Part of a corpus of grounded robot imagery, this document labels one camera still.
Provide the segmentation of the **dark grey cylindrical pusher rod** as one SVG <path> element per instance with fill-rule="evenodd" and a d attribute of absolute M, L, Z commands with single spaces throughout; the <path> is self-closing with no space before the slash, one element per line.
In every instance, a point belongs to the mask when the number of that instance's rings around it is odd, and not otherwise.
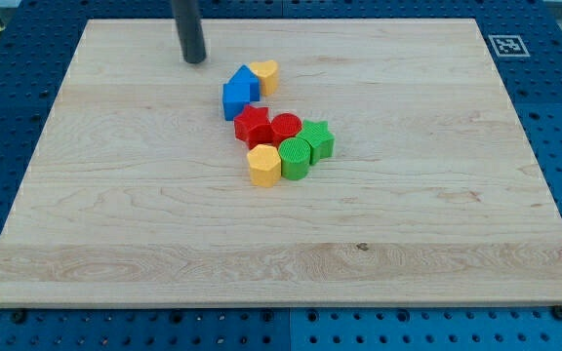
<path fill-rule="evenodd" d="M 184 61 L 190 64 L 203 62 L 207 57 L 207 52 L 199 2 L 197 0 L 172 0 L 171 6 Z"/>

